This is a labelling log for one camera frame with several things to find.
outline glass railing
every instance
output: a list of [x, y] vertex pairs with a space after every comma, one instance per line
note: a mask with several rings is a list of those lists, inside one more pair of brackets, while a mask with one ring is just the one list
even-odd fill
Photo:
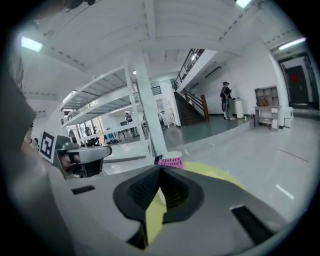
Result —
[[204, 52], [204, 49], [191, 49], [185, 58], [185, 61], [182, 65], [182, 68], [178, 74], [178, 76], [175, 79], [175, 88], [177, 89], [183, 80], [186, 78], [192, 67], [195, 65], [197, 60], [200, 58], [202, 53]]

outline stair railing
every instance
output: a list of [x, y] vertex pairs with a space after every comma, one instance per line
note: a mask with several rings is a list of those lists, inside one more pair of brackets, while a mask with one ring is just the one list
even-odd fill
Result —
[[191, 100], [191, 102], [193, 104], [195, 104], [199, 109], [201, 109], [203, 111], [204, 119], [206, 121], [208, 121], [209, 120], [209, 112], [208, 112], [206, 96], [204, 94], [202, 94], [202, 95], [200, 95], [200, 98], [201, 98], [200, 99], [185, 89], [182, 92], [184, 94], [185, 100], [187, 102], [189, 102], [189, 100]]
[[196, 64], [197, 60], [200, 58], [204, 49], [191, 49], [186, 56], [182, 68], [175, 79], [175, 90], [180, 86], [182, 81], [186, 78], [187, 74], [190, 72], [194, 64]]

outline gray device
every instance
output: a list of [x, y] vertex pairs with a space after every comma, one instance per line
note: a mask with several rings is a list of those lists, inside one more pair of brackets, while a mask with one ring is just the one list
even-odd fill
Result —
[[[73, 178], [74, 175], [80, 178], [98, 175], [102, 171], [104, 158], [112, 154], [111, 147], [79, 147], [71, 139], [45, 131], [42, 135], [39, 153], [58, 168], [65, 179]], [[62, 165], [62, 158], [65, 157], [68, 157], [72, 163], [68, 169], [63, 168]]]

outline wooden handrail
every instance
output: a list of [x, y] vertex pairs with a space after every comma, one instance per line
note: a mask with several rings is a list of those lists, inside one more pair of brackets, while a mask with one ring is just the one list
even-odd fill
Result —
[[192, 95], [192, 94], [191, 94], [190, 92], [188, 92], [187, 90], [186, 90], [186, 94], [187, 94], [189, 97], [192, 97], [192, 98], [194, 98], [195, 100], [199, 101], [199, 103], [202, 103], [201, 99], [199, 99], [198, 97]]
[[206, 96], [204, 94], [201, 94], [200, 97], [203, 105], [204, 118], [205, 120], [209, 121], [209, 112], [208, 112]]
[[186, 90], [183, 90], [183, 94], [184, 94], [185, 100], [187, 102], [189, 102], [189, 99], [190, 99], [192, 101], [192, 103], [196, 104], [203, 111], [204, 119], [206, 121], [208, 121], [209, 120], [209, 111], [208, 111], [206, 96], [204, 94], [202, 94], [202, 95], [200, 95], [201, 99], [199, 99]]
[[190, 99], [190, 100], [192, 101], [192, 103], [196, 104], [203, 112], [205, 112], [205, 111], [204, 111], [204, 106], [202, 105], [202, 101], [201, 101], [200, 99], [198, 99], [197, 97], [191, 95], [191, 96], [193, 96], [195, 99], [197, 99], [197, 100], [199, 101], [199, 102], [197, 102], [197, 101], [195, 101], [195, 99], [191, 98], [191, 97], [188, 95], [188, 93], [189, 93], [188, 91], [184, 90], [183, 92], [184, 92], [184, 97], [185, 97], [185, 99], [186, 99], [187, 102], [188, 102], [189, 99]]

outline ceiling light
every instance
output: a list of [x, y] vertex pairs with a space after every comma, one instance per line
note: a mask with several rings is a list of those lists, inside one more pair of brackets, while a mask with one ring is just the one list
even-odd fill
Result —
[[297, 40], [288, 42], [288, 43], [286, 43], [286, 44], [284, 44], [284, 45], [281, 45], [281, 46], [279, 47], [279, 50], [283, 50], [283, 49], [286, 49], [286, 48], [288, 48], [288, 47], [291, 47], [291, 46], [300, 44], [300, 43], [302, 43], [302, 42], [304, 42], [304, 41], [306, 41], [306, 40], [307, 40], [307, 39], [306, 39], [305, 37], [302, 37], [302, 38], [299, 38], [299, 39], [297, 39]]
[[236, 0], [236, 4], [242, 8], [245, 8], [249, 3], [251, 2], [251, 0]]
[[42, 49], [42, 46], [44, 46], [42, 43], [39, 43], [37, 41], [34, 41], [30, 38], [27, 37], [22, 37], [21, 39], [21, 46], [24, 48], [28, 48], [30, 50], [40, 52]]

